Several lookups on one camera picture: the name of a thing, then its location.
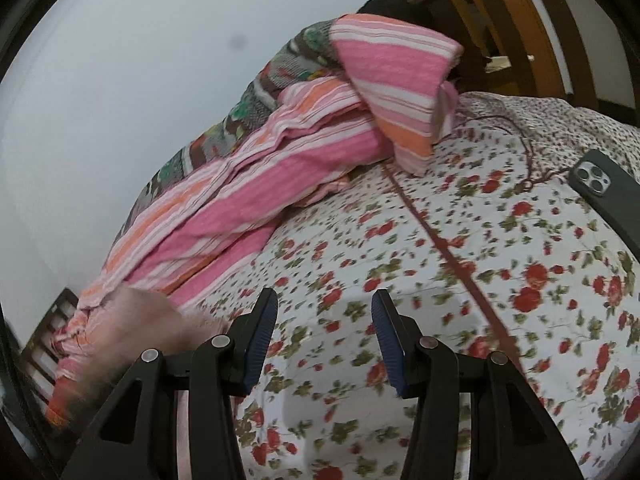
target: wooden headboard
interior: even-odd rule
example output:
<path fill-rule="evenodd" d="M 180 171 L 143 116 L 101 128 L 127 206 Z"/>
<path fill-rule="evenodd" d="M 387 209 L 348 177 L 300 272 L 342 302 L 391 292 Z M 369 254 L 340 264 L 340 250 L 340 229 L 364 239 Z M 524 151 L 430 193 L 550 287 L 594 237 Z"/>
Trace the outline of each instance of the wooden headboard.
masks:
<path fill-rule="evenodd" d="M 541 0 L 558 38 L 552 46 L 540 16 L 540 2 L 533 0 L 408 0 L 426 5 L 438 30 L 465 47 L 458 82 L 461 91 L 556 97 L 574 106 L 600 111 L 613 118 L 640 124 L 640 70 L 637 53 L 621 31 L 626 62 L 634 88 L 636 109 L 599 99 L 590 61 L 580 31 L 566 0 Z M 499 56 L 503 68 L 488 70 L 488 58 Z M 565 91 L 560 64 L 566 66 L 573 88 Z"/>

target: floral bedsheet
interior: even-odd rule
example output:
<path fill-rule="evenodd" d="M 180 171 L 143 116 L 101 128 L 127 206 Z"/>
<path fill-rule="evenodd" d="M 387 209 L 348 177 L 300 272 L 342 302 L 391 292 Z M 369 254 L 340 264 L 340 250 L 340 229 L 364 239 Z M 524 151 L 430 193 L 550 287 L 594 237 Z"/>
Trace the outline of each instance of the floral bedsheet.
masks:
<path fill-rule="evenodd" d="M 279 296 L 264 373 L 238 410 L 249 478 L 399 477 L 415 400 L 386 380 L 370 317 L 377 288 L 456 351 L 507 352 L 585 478 L 605 478 L 638 432 L 640 266 L 562 168 L 546 167 L 555 159 L 543 136 L 474 99 L 425 177 L 392 162 L 362 171 L 350 190 L 293 213 L 199 304 L 233 318 L 264 286 Z M 580 155 L 557 136 L 548 148 L 564 150 L 563 163 Z M 470 411 L 460 403 L 464 479 Z"/>

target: pink striped blanket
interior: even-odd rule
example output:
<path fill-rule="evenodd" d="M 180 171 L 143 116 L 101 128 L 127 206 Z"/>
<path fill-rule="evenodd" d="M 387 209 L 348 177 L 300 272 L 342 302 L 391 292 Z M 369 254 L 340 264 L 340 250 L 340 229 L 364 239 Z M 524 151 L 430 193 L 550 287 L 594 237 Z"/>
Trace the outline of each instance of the pink striped blanket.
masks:
<path fill-rule="evenodd" d="M 348 187 L 348 173 L 393 154 L 421 175 L 449 132 L 457 94 L 445 81 L 462 48 L 426 28 L 366 14 L 337 20 L 330 39 L 344 74 L 288 87 L 267 123 L 146 209 L 112 247 L 100 276 L 56 336 L 83 354 L 90 313 L 126 283 L 187 310 L 249 263 L 283 211 Z"/>

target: phone camera lens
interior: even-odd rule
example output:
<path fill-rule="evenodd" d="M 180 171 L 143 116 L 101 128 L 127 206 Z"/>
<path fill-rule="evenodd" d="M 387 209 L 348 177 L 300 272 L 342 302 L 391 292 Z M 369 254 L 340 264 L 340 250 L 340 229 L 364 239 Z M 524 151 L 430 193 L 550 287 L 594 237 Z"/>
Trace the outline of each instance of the phone camera lens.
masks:
<path fill-rule="evenodd" d="M 596 193 L 602 193 L 602 183 L 599 180 L 592 180 L 591 189 L 593 189 Z"/>

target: brown stripe on bedsheet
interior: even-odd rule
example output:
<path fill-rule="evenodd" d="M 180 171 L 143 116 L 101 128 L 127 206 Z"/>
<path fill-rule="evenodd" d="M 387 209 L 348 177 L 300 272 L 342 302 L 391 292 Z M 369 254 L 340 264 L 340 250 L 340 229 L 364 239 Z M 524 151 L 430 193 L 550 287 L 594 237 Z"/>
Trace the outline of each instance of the brown stripe on bedsheet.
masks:
<path fill-rule="evenodd" d="M 507 354 L 511 362 L 513 362 L 520 373 L 524 375 L 522 364 L 520 363 L 520 353 L 518 352 L 515 343 L 509 336 L 507 328 L 500 321 L 500 318 L 498 318 L 498 316 L 494 312 L 487 298 L 485 298 L 482 291 L 478 288 L 471 275 L 466 272 L 466 270 L 463 269 L 462 266 L 460 266 L 459 261 L 453 254 L 451 254 L 447 241 L 443 238 L 440 238 L 437 232 L 434 231 L 434 229 L 428 224 L 428 222 L 420 215 L 420 213 L 418 213 L 418 210 L 415 208 L 414 201 L 404 193 L 404 190 L 402 190 L 402 187 L 400 186 L 400 184 L 398 184 L 398 181 L 395 179 L 388 166 L 386 164 L 383 164 L 382 168 L 385 172 L 386 177 L 391 181 L 394 191 L 402 199 L 407 209 L 411 212 L 412 215 L 414 215 L 415 219 L 424 228 L 426 233 L 429 235 L 429 238 L 431 238 L 431 241 L 433 241 L 433 245 L 440 252 L 446 262 L 451 266 L 458 279 L 465 286 L 469 294 L 471 294 L 471 297 L 474 298 L 476 305 L 480 308 L 485 319 L 494 330 L 494 334 L 498 339 L 498 350 Z"/>

